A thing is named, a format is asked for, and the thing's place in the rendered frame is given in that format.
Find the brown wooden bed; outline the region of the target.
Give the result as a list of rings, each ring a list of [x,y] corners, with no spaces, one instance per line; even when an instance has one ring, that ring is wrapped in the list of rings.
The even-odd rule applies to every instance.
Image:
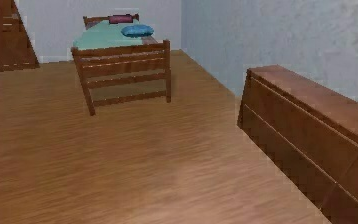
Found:
[[[132,23],[110,24],[110,16],[83,18],[85,30],[71,47],[71,54],[90,115],[101,106],[164,97],[172,99],[171,42],[146,37],[126,37],[124,27],[140,24],[137,14]],[[137,85],[162,80],[162,90],[131,93],[95,99],[96,89]]]

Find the blue pillow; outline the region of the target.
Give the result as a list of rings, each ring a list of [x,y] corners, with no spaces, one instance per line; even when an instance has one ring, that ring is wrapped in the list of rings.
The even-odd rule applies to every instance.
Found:
[[[154,29],[148,25],[136,24],[124,27],[121,33],[126,37],[146,37],[154,34]]]

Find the dark pink pillow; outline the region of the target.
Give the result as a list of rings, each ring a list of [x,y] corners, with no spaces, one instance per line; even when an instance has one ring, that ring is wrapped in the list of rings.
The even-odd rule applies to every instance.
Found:
[[[109,17],[110,24],[119,24],[119,23],[132,23],[133,16],[130,14],[126,15],[112,15]]]

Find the long brown wooden dresser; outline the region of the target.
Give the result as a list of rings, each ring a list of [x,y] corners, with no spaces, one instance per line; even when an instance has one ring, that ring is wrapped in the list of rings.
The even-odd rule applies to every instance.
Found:
[[[358,224],[358,102],[280,65],[250,68],[237,125],[333,224]]]

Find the tall brown wooden cupboard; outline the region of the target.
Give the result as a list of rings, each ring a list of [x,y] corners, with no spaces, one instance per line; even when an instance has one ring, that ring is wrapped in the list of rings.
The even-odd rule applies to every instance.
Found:
[[[14,0],[0,0],[0,72],[35,69],[39,61]]]

